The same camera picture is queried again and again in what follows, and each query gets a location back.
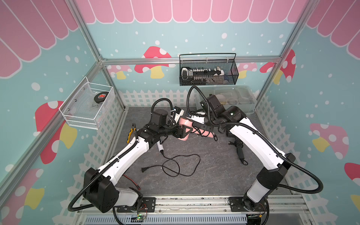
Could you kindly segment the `black magenta hair dryer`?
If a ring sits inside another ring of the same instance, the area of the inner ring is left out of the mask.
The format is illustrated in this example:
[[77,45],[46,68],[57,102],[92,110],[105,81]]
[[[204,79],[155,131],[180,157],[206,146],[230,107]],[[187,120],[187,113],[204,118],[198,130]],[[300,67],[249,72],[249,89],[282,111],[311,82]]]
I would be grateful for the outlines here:
[[236,147],[236,153],[238,155],[238,159],[241,163],[245,166],[248,165],[248,162],[245,160],[244,153],[243,153],[243,142],[240,139],[235,139],[234,142],[228,142],[229,145],[233,145]]

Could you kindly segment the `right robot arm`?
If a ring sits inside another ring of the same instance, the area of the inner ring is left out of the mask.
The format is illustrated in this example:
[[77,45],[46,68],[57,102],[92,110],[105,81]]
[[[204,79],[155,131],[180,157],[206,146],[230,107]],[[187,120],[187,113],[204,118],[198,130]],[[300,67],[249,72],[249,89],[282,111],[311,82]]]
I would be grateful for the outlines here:
[[[276,188],[285,188],[303,194],[317,194],[323,190],[323,183],[316,175],[295,164],[296,158],[292,153],[284,153],[273,145],[253,126],[250,119],[239,107],[230,106],[226,109],[215,95],[206,97],[197,86],[190,87],[187,99],[190,99],[193,90],[196,90],[203,99],[200,104],[208,123],[212,127],[228,130],[240,139],[263,164],[256,180],[241,199],[241,205],[245,210],[254,211],[260,202],[266,201],[267,196]],[[308,190],[281,184],[291,167],[315,180],[317,188]]]

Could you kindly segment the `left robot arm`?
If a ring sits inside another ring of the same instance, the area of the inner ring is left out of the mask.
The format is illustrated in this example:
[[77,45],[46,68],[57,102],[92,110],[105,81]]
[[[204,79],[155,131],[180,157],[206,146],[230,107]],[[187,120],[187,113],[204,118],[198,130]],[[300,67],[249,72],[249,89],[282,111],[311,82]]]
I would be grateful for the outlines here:
[[154,145],[163,153],[163,142],[169,136],[185,138],[191,132],[190,127],[179,124],[184,110],[177,106],[170,108],[168,112],[152,107],[150,122],[141,129],[135,129],[135,136],[123,150],[100,168],[86,171],[83,188],[70,201],[68,211],[96,207],[105,213],[118,206],[140,210],[143,195],[134,188],[116,188],[116,184],[129,167]]

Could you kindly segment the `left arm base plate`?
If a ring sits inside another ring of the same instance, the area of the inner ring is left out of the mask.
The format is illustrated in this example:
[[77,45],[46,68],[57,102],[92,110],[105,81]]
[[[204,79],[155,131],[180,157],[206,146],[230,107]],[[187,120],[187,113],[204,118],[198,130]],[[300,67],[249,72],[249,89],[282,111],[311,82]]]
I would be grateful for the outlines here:
[[151,213],[155,211],[155,205],[155,197],[143,197],[141,202],[136,202],[134,206],[120,206],[116,211],[118,213]]

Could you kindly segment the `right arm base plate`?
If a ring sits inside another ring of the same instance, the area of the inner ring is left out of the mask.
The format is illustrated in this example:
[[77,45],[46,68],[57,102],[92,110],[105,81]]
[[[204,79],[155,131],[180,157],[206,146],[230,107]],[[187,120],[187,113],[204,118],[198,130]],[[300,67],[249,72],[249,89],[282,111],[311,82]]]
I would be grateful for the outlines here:
[[264,198],[258,203],[242,196],[231,196],[228,198],[231,212],[267,212],[268,202]]

